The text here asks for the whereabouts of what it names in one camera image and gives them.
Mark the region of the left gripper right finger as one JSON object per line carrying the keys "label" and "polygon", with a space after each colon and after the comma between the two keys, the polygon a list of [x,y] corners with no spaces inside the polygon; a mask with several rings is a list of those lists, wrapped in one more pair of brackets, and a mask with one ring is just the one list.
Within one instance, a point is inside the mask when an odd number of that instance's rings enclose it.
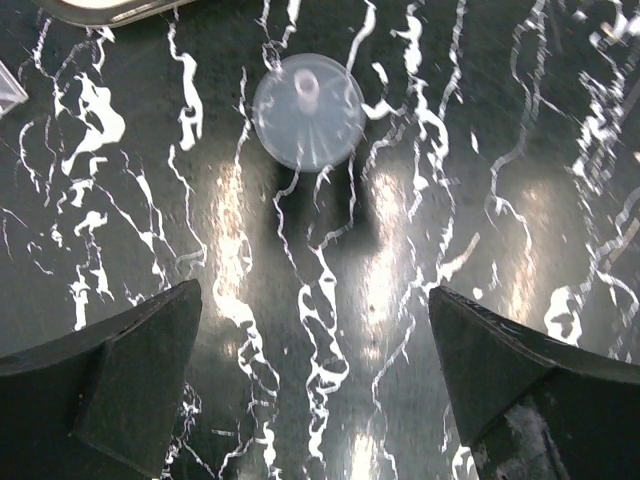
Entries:
{"label": "left gripper right finger", "polygon": [[446,288],[429,317],[460,442],[481,479],[636,479],[639,368]]}

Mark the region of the clear test tube rack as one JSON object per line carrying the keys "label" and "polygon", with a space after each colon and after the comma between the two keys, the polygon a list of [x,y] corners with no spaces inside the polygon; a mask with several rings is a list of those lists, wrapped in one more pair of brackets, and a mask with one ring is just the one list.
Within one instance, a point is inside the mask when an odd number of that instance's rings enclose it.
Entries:
{"label": "clear test tube rack", "polygon": [[28,94],[18,80],[4,63],[0,62],[0,118],[28,99]]}

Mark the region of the strawberry print tray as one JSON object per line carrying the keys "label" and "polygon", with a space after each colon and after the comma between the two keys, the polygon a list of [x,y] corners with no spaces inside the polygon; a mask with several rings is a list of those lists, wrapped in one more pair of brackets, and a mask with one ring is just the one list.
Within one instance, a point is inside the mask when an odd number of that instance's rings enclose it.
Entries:
{"label": "strawberry print tray", "polygon": [[192,0],[35,1],[54,18],[88,28],[124,26],[189,3]]}

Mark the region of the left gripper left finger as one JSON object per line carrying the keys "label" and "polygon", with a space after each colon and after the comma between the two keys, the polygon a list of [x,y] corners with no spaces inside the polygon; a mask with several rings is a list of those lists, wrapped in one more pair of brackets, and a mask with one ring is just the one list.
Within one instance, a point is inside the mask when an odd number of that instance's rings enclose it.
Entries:
{"label": "left gripper left finger", "polygon": [[3,357],[2,478],[159,478],[201,311],[188,280]]}

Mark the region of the clear plastic funnel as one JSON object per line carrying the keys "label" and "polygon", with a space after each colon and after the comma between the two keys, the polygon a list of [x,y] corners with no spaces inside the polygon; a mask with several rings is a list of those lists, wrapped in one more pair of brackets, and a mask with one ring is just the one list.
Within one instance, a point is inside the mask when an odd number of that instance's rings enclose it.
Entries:
{"label": "clear plastic funnel", "polygon": [[366,124],[363,105],[362,90],[344,66],[323,55],[297,54],[260,81],[254,130],[281,165],[319,173],[355,152]]}

